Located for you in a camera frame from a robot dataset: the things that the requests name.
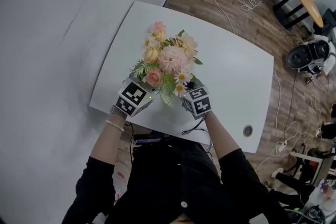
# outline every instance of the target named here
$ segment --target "pink chrysanthemum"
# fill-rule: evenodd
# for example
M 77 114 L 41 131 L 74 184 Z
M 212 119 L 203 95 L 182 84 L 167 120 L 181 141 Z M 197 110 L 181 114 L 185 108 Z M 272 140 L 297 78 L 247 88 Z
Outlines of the pink chrysanthemum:
M 178 46 L 166 46 L 160 51 L 157 61 L 160 69 L 169 74 L 178 74 L 191 66 L 184 49 Z

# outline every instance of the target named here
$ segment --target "white daisy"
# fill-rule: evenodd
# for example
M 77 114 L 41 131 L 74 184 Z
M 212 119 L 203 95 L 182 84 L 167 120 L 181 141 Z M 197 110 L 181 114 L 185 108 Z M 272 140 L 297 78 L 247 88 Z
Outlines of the white daisy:
M 184 86 L 183 84 L 178 83 L 178 84 L 176 85 L 175 90 L 174 90 L 175 95 L 176 95 L 176 96 L 179 96 L 179 97 L 182 97 L 182 95 L 185 94 L 185 90 L 186 90 L 186 88 L 187 88 L 187 87 Z
M 155 49 L 160 48 L 160 42 L 158 42 L 152 34 L 148 34 L 145 40 L 145 48 L 148 48 L 148 47 L 152 47 Z
M 175 82 L 181 84 L 187 84 L 188 82 L 190 82 L 192 78 L 193 78 L 192 74 L 189 74 L 188 72 L 181 72 L 175 76 Z

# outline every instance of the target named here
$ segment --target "desk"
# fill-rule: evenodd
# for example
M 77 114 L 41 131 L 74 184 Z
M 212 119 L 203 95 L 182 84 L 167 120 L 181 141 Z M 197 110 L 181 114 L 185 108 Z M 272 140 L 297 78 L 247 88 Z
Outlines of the desk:
M 116 103 L 122 81 L 143 54 L 145 31 L 162 21 L 168 37 L 184 29 L 198 42 L 194 74 L 210 91 L 213 111 L 245 152 L 255 153 L 266 119 L 274 58 L 250 42 L 195 17 L 171 9 L 135 2 L 124 19 L 100 71 L 90 106 L 105 113 Z M 182 135 L 198 121 L 174 98 L 175 107 L 167 107 L 155 97 L 153 104 L 127 120 L 140 126 L 203 144 L 209 136 L 203 131 Z M 250 137 L 243 135 L 251 125 Z
M 319 27 L 321 28 L 323 27 L 322 16 L 319 10 L 317 9 L 313 0 L 299 0 L 301 1 L 301 4 L 286 14 L 286 12 L 283 9 L 281 9 L 281 7 L 287 1 L 289 0 L 282 0 L 279 4 L 273 7 L 273 11 L 277 19 L 279 20 L 281 25 L 284 26 L 284 28 L 291 29 L 293 25 L 297 24 L 298 22 L 302 21 L 308 16 L 310 16 Z M 290 20 L 290 17 L 294 15 L 296 12 L 298 12 L 300 9 L 302 9 L 303 7 L 306 8 L 307 12 L 302 14 L 301 16 L 299 16 L 298 18 L 294 20 Z

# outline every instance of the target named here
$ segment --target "black chair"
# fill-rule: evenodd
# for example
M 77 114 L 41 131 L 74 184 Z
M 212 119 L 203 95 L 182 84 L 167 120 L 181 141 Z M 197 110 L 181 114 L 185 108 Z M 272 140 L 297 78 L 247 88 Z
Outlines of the black chair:
M 327 9 L 324 15 L 322 16 L 323 28 L 319 27 L 316 23 L 313 24 L 315 34 L 321 36 L 328 36 L 330 31 L 336 27 L 336 10 L 332 11 Z

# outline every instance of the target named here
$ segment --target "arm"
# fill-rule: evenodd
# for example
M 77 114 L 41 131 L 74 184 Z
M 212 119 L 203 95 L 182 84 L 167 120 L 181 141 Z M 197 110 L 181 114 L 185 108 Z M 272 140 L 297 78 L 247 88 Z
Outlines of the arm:
M 112 114 L 110 116 L 110 121 L 119 127 L 123 127 L 125 124 L 125 119 L 117 114 Z M 120 136 L 120 130 L 106 124 L 104 130 L 96 141 L 90 156 L 105 163 L 115 164 Z
M 225 191 L 242 205 L 245 216 L 251 219 L 264 214 L 270 224 L 290 223 L 279 202 L 269 195 L 243 151 L 213 112 L 207 113 L 205 123 L 219 160 Z
M 212 111 L 207 113 L 205 124 L 218 159 L 240 148 Z
M 125 119 L 117 114 L 109 118 L 119 127 Z M 91 152 L 87 167 L 76 184 L 76 198 L 62 224 L 92 223 L 99 213 L 105 215 L 113 207 L 115 190 L 113 186 L 114 164 L 118 152 L 121 131 L 106 124 Z

